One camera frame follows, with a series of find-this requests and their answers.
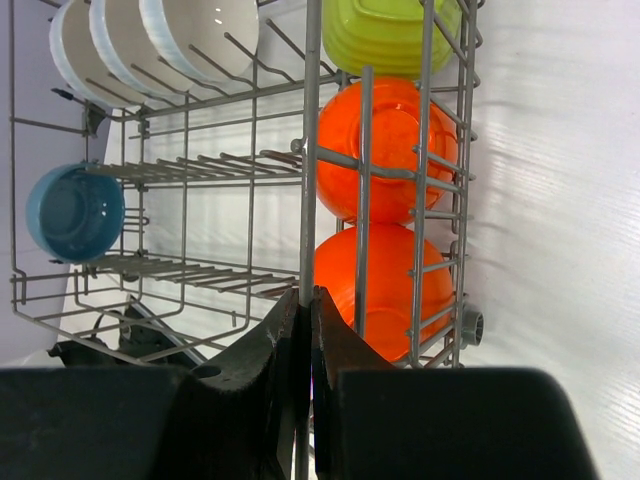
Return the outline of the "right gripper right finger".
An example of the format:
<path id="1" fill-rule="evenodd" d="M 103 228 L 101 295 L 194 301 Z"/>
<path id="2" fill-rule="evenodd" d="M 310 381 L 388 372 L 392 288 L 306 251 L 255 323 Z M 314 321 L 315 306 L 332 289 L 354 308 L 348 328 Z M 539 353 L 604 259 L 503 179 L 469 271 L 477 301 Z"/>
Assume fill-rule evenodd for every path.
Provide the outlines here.
<path id="1" fill-rule="evenodd" d="M 565 391 L 527 368 L 401 369 L 311 303 L 315 470 L 322 479 L 594 479 Z"/>

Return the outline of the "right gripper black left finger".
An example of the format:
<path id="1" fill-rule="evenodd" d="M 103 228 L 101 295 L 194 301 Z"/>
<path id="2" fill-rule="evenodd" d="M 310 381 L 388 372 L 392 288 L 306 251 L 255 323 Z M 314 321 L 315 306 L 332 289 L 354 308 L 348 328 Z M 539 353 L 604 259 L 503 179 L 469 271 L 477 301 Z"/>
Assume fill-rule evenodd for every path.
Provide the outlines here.
<path id="1" fill-rule="evenodd" d="M 1 373 L 5 479 L 287 479 L 298 293 L 204 365 Z"/>

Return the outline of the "orange bowl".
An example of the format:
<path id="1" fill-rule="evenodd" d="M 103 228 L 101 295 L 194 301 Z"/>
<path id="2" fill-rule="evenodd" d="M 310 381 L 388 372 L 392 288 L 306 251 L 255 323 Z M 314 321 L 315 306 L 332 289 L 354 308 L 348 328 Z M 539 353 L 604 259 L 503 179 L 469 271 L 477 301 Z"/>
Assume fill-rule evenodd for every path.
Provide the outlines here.
<path id="1" fill-rule="evenodd" d="M 320 111 L 321 147 L 356 158 L 360 151 L 361 85 L 336 94 Z M 420 92 L 414 83 L 377 77 L 373 85 L 372 163 L 377 167 L 417 170 Z M 428 151 L 455 164 L 458 142 L 455 123 L 438 106 L 430 106 Z M 317 164 L 317 195 L 336 217 L 355 223 L 358 213 L 358 173 L 322 159 Z M 412 222 L 416 186 L 409 180 L 371 178 L 370 220 L 406 225 Z"/>
<path id="2" fill-rule="evenodd" d="M 354 324 L 357 229 L 345 229 L 319 245 L 314 281 L 328 289 L 343 320 Z M 366 342 L 393 363 L 409 353 L 412 321 L 414 232 L 400 225 L 369 229 Z"/>

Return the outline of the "grey wire dish rack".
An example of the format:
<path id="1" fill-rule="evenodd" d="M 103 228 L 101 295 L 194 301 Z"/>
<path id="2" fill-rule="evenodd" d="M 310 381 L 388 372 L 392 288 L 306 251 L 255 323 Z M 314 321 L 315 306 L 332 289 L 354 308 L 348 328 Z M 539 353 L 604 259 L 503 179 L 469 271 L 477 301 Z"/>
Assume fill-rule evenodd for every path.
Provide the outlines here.
<path id="1" fill-rule="evenodd" d="M 434 2 L 418 1 L 424 10 L 421 72 L 410 80 L 377 75 L 370 65 L 358 76 L 336 67 L 322 42 L 325 1 L 307 2 L 302 13 L 283 25 L 266 16 L 262 2 L 255 2 L 258 45 L 249 68 L 239 76 L 201 81 L 159 55 L 160 62 L 189 84 L 188 90 L 144 94 L 109 70 L 107 87 L 86 79 L 126 103 L 120 108 L 87 100 L 66 83 L 61 96 L 83 108 L 79 135 L 89 139 L 101 121 L 111 120 L 117 157 L 63 165 L 90 163 L 98 174 L 115 178 L 125 197 L 124 226 L 114 245 L 87 263 L 62 263 L 44 251 L 65 267 L 61 312 L 49 314 L 43 307 L 55 276 L 19 266 L 12 269 L 11 304 L 20 319 L 53 332 L 59 341 L 106 353 L 127 362 L 124 367 L 192 371 L 258 326 L 287 291 L 296 290 L 295 429 L 287 479 L 306 479 L 317 475 L 311 303 L 315 289 L 322 287 L 314 281 L 315 252 L 325 240 L 357 229 L 355 318 L 353 325 L 346 324 L 366 342 L 370 226 L 394 224 L 414 232 L 410 350 L 400 361 L 386 360 L 393 366 L 458 368 L 461 350 L 482 337 L 481 314 L 470 307 L 464 290 L 470 147 L 476 139 L 472 102 L 480 83 L 475 56 L 483 42 L 477 27 L 480 3 L 457 2 L 461 20 L 452 27 Z M 377 77 L 409 80 L 420 92 L 415 172 L 372 163 Z M 320 111 L 354 83 L 362 89 L 356 158 L 318 143 Z M 428 151 L 431 105 L 456 125 L 455 164 Z M 336 217 L 319 200 L 320 159 L 358 173 L 355 223 Z M 415 183 L 411 223 L 370 220 L 373 176 Z M 126 320 L 123 326 L 166 331 L 186 344 L 139 359 L 118 353 L 118 320 L 125 317 L 111 310 L 122 312 L 133 304 L 144 305 L 152 320 L 167 327 L 152 326 L 150 320 Z M 188 348 L 197 349 L 207 361 L 191 370 L 151 363 Z"/>

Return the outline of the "blue bowl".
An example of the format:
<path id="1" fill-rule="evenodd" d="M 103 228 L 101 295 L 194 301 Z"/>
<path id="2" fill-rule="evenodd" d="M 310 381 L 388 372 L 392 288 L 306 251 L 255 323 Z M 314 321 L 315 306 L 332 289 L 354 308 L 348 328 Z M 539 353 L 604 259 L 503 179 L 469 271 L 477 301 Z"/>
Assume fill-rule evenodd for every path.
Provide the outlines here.
<path id="1" fill-rule="evenodd" d="M 25 207 L 33 241 L 55 260 L 82 264 L 119 238 L 126 213 L 120 183 L 90 163 L 56 167 L 32 188 Z"/>

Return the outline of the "white square dish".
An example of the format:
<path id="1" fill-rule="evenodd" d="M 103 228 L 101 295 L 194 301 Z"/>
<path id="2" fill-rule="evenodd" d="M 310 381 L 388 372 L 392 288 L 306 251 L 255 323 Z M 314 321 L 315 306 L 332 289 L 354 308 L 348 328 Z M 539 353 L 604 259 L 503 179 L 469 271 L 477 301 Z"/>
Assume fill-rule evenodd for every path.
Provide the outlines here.
<path id="1" fill-rule="evenodd" d="M 360 75 L 420 77 L 423 6 L 418 1 L 325 1 L 322 42 L 340 70 Z"/>

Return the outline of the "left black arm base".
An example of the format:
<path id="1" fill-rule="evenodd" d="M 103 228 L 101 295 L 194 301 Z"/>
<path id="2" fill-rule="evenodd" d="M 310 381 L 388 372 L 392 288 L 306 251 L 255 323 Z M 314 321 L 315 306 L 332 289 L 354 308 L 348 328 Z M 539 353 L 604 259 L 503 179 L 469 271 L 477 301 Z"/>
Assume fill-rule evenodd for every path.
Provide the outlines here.
<path id="1" fill-rule="evenodd" d="M 161 320 L 152 320 L 152 312 L 142 304 L 133 304 L 124 311 L 111 310 L 111 313 L 122 313 L 124 320 L 119 319 L 121 328 L 118 331 L 116 351 L 134 358 L 162 353 L 174 347 L 181 347 L 186 341 L 166 331 L 153 330 L 142 325 L 123 326 L 126 320 L 150 320 L 151 325 L 158 328 L 167 327 Z M 78 344 L 72 340 L 57 342 L 47 354 L 51 358 L 62 361 L 65 367 L 96 367 L 96 366 L 128 366 L 127 362 L 116 359 L 106 353 L 99 352 L 88 346 Z M 186 369 L 193 369 L 207 361 L 206 357 L 195 348 L 188 348 L 171 355 L 166 355 L 151 361 L 155 365 L 174 365 Z"/>

